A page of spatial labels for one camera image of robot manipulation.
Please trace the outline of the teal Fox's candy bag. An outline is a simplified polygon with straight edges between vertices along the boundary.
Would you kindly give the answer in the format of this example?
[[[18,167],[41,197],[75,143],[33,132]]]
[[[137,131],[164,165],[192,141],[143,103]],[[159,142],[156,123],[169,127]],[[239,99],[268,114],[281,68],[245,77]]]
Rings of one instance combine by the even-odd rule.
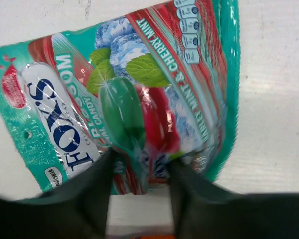
[[[113,195],[168,181],[168,162],[214,181],[236,139],[236,0],[170,0],[0,47],[0,113],[42,191],[108,149]]]

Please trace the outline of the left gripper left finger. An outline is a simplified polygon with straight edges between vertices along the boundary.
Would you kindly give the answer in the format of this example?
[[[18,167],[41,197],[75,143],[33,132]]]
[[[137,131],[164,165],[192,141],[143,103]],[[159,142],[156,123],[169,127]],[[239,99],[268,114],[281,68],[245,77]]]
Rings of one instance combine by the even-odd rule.
[[[115,152],[38,197],[10,201],[0,197],[0,239],[103,239]]]

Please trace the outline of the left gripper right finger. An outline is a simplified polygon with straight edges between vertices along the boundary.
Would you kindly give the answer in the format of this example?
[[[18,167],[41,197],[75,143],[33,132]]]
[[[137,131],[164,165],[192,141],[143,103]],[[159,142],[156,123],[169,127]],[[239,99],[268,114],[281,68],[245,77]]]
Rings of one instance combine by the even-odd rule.
[[[238,194],[168,164],[177,239],[299,239],[299,192]]]

